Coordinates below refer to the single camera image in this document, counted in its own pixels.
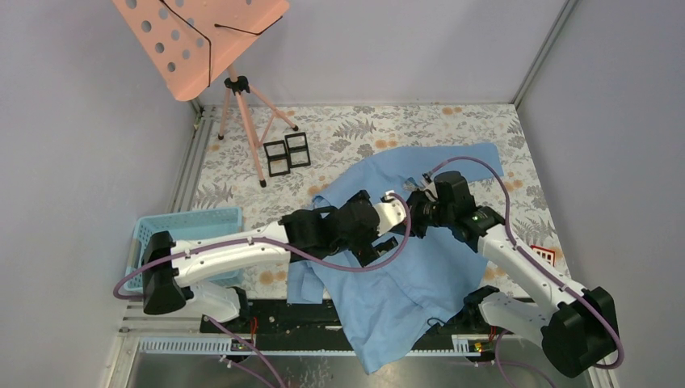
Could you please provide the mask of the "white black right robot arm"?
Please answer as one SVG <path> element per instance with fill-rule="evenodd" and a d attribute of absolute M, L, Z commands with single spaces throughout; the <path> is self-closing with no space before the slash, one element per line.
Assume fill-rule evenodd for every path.
<path fill-rule="evenodd" d="M 525 303 L 493 287 L 470 294 L 465 326 L 482 333 L 495 326 L 539 346 L 566 377 L 577 377 L 606 356 L 621 356 L 615 303 L 603 288 L 588 289 L 556 270 L 511 229 L 505 217 L 476 204 L 458 171 L 426 173 L 410 195 L 412 234 L 443 227 L 473 252 L 503 269 L 532 299 Z"/>

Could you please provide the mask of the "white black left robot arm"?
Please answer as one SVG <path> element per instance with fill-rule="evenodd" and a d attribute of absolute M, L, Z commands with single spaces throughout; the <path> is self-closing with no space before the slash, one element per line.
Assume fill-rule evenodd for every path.
<path fill-rule="evenodd" d="M 397 240 L 377 240 L 403 224 L 406 204 L 388 192 L 372 204 L 364 190 L 341 207 L 301 209 L 255 230 L 226 236 L 176 240 L 170 232 L 153 234 L 142 256 L 143 312 L 167 315 L 180 310 L 207 315 L 232 332 L 250 324 L 245 297 L 234 288 L 211 282 L 225 272 L 263 264 L 289 264 L 299 259 L 323 260 L 349 251 L 358 272 Z"/>

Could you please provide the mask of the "light blue button shirt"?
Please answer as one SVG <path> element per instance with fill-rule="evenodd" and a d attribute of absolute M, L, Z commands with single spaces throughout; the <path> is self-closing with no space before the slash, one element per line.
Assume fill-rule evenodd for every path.
<path fill-rule="evenodd" d="M 377 201 L 387 191 L 408 196 L 421 175 L 441 162 L 468 181 L 502 174 L 492 143 L 460 146 L 405 146 L 364 158 L 313 198 L 314 207 L 339 207 L 357 192 Z M 325 265 L 299 261 L 288 269 L 287 300 L 319 304 L 329 294 L 344 334 L 365 372 L 404 357 L 428 330 L 432 318 L 445 321 L 478 289 L 487 262 L 444 228 L 411 238 L 390 264 L 360 272 L 344 251 Z"/>

